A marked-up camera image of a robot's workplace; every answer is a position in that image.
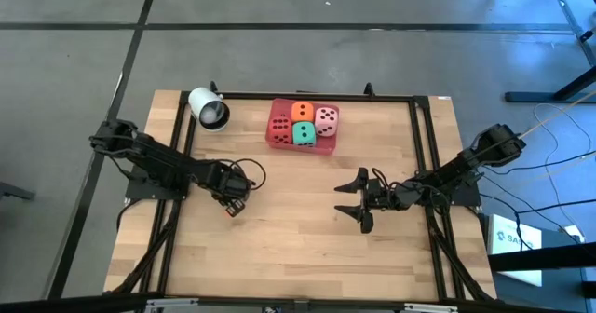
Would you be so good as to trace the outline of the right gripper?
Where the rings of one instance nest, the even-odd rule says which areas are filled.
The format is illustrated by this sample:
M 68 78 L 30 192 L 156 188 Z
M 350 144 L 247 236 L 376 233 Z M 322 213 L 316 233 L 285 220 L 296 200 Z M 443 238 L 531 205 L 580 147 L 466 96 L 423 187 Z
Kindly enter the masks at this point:
M 366 168 L 358 168 L 356 178 L 348 183 L 336 186 L 335 192 L 357 193 L 367 186 L 366 208 L 370 210 L 408 210 L 422 197 L 422 193 L 414 188 L 411 183 L 401 186 L 392 184 L 389 187 L 382 185 L 380 180 L 370 180 Z M 361 206 L 335 206 L 337 211 L 342 212 L 359 223 L 362 234 L 369 234 L 373 230 L 373 215 Z

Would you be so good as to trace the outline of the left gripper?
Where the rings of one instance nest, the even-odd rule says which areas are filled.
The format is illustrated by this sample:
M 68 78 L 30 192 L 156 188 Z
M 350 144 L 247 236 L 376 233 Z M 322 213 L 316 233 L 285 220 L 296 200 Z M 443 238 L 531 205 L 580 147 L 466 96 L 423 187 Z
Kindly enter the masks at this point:
M 250 180 L 243 169 L 235 164 L 219 162 L 216 165 L 218 173 L 215 183 L 210 190 L 211 196 L 216 200 L 228 202 L 234 200 L 234 205 L 225 207 L 231 217 L 236 217 L 237 212 L 245 209 L 245 203 L 254 187 L 255 182 Z

